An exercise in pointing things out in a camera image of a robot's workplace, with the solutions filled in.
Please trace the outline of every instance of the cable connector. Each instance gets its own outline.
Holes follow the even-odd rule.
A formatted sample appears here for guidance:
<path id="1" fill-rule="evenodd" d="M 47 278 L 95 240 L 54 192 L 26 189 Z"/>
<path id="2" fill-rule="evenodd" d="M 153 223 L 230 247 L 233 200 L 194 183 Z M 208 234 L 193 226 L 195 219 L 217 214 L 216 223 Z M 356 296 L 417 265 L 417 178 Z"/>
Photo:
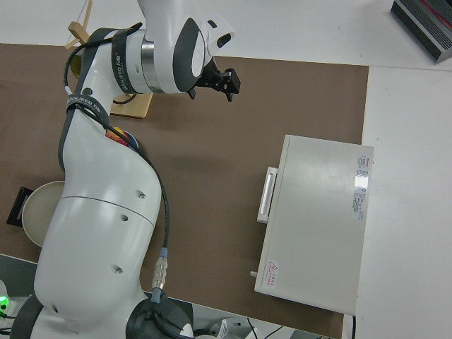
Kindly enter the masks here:
<path id="1" fill-rule="evenodd" d="M 151 298 L 151 302 L 159 303 L 160 295 L 163 290 L 163 286 L 165 285 L 165 278 L 167 276 L 168 269 L 168 248 L 162 247 L 160 250 L 160 256 L 157 259 L 154 267 L 154 276 L 152 283 L 152 292 L 153 296 Z"/>

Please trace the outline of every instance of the wooden stand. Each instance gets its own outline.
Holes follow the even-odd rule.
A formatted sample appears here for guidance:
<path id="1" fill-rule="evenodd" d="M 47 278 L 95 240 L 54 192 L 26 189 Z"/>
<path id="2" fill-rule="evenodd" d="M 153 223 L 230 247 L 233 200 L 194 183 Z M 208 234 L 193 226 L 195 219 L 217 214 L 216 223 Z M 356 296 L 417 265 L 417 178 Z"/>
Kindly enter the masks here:
<path id="1" fill-rule="evenodd" d="M 72 21 L 69 24 L 68 29 L 75 37 L 75 39 L 65 46 L 66 49 L 71 48 L 77 42 L 84 44 L 90 38 L 90 35 L 86 31 L 86 28 L 88 26 L 88 20 L 90 17 L 92 7 L 93 0 L 88 0 L 85 18 L 83 20 L 82 25 L 76 21 Z M 115 101 L 123 102 L 128 100 L 129 98 L 130 95 L 120 95 L 119 97 L 115 98 Z M 110 113 L 113 115 L 121 115 L 123 117 L 145 118 L 146 115 L 148 114 L 149 105 L 152 98 L 153 98 L 152 94 L 137 94 L 135 98 L 132 99 L 132 101 L 126 104 L 122 105 L 112 104 L 112 106 L 110 107 Z"/>

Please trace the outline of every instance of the label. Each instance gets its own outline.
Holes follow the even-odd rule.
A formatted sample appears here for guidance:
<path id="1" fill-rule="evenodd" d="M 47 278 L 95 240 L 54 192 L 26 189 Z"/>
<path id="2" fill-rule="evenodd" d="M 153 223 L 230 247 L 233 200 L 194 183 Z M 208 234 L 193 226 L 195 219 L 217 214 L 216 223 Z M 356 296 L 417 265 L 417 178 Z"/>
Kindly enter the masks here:
<path id="1" fill-rule="evenodd" d="M 357 159 L 352 202 L 353 218 L 357 220 L 363 220 L 366 217 L 367 207 L 364 202 L 369 187 L 369 162 L 370 158 L 365 154 Z"/>
<path id="2" fill-rule="evenodd" d="M 267 261 L 267 269 L 265 274 L 265 287 L 275 288 L 276 286 L 276 278 L 278 277 L 278 270 L 280 267 L 280 263 L 274 260 Z"/>

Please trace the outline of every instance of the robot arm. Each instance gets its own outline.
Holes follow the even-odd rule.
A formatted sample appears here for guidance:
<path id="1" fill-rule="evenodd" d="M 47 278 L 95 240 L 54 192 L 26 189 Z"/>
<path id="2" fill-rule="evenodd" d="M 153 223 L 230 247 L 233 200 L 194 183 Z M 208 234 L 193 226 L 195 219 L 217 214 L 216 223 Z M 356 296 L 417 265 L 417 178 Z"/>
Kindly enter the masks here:
<path id="1" fill-rule="evenodd" d="M 13 339 L 24 338 L 24 326 L 31 326 L 33 339 L 134 339 L 144 338 L 143 331 L 159 333 L 156 338 L 193 336 L 184 312 L 165 296 L 156 297 L 165 278 L 165 245 L 153 303 L 139 283 L 160 206 L 160 178 L 148 160 L 106 138 L 105 128 L 111 128 L 113 99 L 122 93 L 194 97 L 201 85 L 230 100 L 239 92 L 239 79 L 232 69 L 219 72 L 213 56 L 234 33 L 219 17 L 202 17 L 196 0 L 138 3 L 146 30 L 101 28 L 72 54 L 83 50 L 73 93 L 65 81 L 69 99 L 59 147 L 65 187 L 38 262 L 39 302 L 30 303 L 44 309 L 34 310 L 38 316 L 31 325 L 21 323 L 30 318 L 19 314 Z"/>

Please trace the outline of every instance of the brown mat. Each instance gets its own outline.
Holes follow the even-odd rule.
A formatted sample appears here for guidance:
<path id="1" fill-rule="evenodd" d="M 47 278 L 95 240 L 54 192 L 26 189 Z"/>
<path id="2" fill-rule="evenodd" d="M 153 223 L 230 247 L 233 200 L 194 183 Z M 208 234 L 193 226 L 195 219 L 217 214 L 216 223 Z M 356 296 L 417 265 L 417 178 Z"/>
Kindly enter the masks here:
<path id="1" fill-rule="evenodd" d="M 64 176 L 57 148 L 66 95 L 63 47 L 0 44 L 0 252 L 36 261 L 40 249 L 6 225 L 20 186 Z M 267 166 L 285 134 L 361 143 L 368 68 L 221 58 L 242 91 L 156 95 L 146 119 L 112 117 L 139 139 L 169 194 L 172 233 L 167 293 L 178 299 L 340 337 L 342 314 L 254 292 L 265 225 L 256 222 Z M 143 264 L 150 289 L 162 218 Z"/>

